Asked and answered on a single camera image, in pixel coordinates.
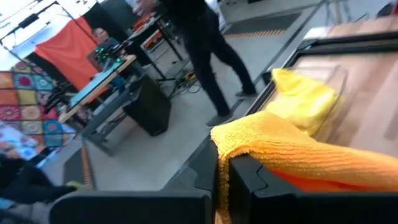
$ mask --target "wooden surface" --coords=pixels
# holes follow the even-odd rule
[[[119,73],[121,73],[127,66],[133,63],[137,59],[135,55],[127,55],[126,56],[126,61],[119,66],[108,78],[106,78],[101,84],[99,84],[93,91],[89,92],[76,106],[73,108],[69,108],[68,111],[62,111],[58,121],[60,123],[65,123],[69,118],[71,118],[77,111],[85,105],[87,102],[89,102],[93,97],[95,97],[103,88],[106,87],[107,84],[111,82],[112,79],[114,79]]]
[[[374,34],[398,30],[398,17],[388,16],[372,21],[342,24],[335,27],[312,28],[304,39],[322,39],[329,37],[346,37],[351,35]]]
[[[306,38],[388,30],[398,30],[398,18],[316,28]],[[345,94],[349,100],[338,122],[332,122],[334,130],[325,141],[398,157],[398,53],[310,56],[301,57],[295,64],[295,67],[335,66],[348,73]],[[276,93],[271,95],[270,100],[275,96]]]

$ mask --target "man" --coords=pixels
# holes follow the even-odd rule
[[[23,204],[50,203],[83,187],[77,182],[54,186],[39,168],[0,154],[1,198]]]
[[[157,4],[154,1],[136,0],[134,12],[139,15],[150,13]],[[159,0],[159,3],[181,33],[196,76],[218,112],[206,125],[213,127],[231,121],[233,114],[217,85],[210,65],[211,53],[238,74],[243,87],[236,94],[237,98],[254,98],[257,92],[242,60],[222,36],[218,28],[218,16],[205,0]]]
[[[110,47],[113,47],[113,46],[119,44],[119,42],[115,38],[110,37],[108,35],[108,33],[102,28],[95,28],[92,30],[91,33],[95,36],[95,38],[98,42],[98,46],[97,46],[98,49],[101,49],[101,48],[108,49]],[[119,93],[122,93],[126,89],[126,87],[124,86],[125,82],[124,82],[123,78],[121,78],[119,76],[115,77],[111,81],[111,84],[119,90]]]

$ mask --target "plastic container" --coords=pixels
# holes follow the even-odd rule
[[[317,141],[328,142],[341,124],[349,105],[350,97],[346,89],[348,71],[340,65],[334,67],[296,67],[285,69],[320,81],[337,92],[338,99],[336,103],[329,111],[318,131],[312,136]],[[263,110],[269,102],[275,100],[277,95],[278,93],[275,90],[263,104],[261,110]]]

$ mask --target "orange backdrop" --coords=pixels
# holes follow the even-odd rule
[[[51,39],[36,45],[35,53],[56,66],[77,90],[81,90],[97,73],[87,60],[87,55],[96,48],[93,40],[91,27],[79,17],[76,22],[69,21]]]

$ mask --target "wooden board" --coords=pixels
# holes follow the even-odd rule
[[[325,39],[397,31],[398,17],[311,29],[305,39]],[[301,57],[295,67],[335,67],[346,70],[346,102],[337,106],[318,140],[398,157],[398,53]],[[273,93],[264,103],[274,100]]]
[[[302,57],[296,63],[319,65],[341,65],[348,72],[349,102],[326,142],[398,157],[398,53]]]
[[[374,34],[398,30],[398,17],[388,16],[371,21],[359,21],[334,27],[312,28],[304,39],[325,39],[351,35]]]

